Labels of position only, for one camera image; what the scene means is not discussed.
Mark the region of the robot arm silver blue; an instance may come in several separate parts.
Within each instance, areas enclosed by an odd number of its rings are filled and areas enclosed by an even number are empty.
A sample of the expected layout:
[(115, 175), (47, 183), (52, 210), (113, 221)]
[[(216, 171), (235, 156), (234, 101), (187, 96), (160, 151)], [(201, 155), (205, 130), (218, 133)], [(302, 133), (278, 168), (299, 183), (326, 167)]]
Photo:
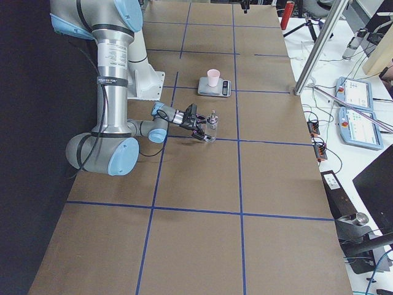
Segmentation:
[(97, 123), (69, 141), (66, 157), (74, 168), (126, 175), (139, 157), (138, 137), (162, 143), (169, 124), (210, 139), (194, 104), (180, 111), (160, 102), (165, 75), (147, 59), (138, 1), (52, 1), (50, 16), (55, 32), (95, 41), (98, 48)]

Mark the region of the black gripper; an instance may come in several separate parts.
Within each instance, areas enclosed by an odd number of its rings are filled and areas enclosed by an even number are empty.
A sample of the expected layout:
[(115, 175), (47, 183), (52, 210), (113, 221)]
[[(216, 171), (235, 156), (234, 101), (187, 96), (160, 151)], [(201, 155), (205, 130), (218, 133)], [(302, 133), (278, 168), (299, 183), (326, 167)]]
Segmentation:
[(206, 116), (197, 114), (197, 105), (191, 104), (183, 113), (182, 123), (179, 126), (186, 130), (193, 130), (192, 137), (200, 141), (210, 141), (211, 136), (200, 130), (201, 124), (206, 121)]
[(242, 9), (249, 9), (249, 0), (240, 0)]

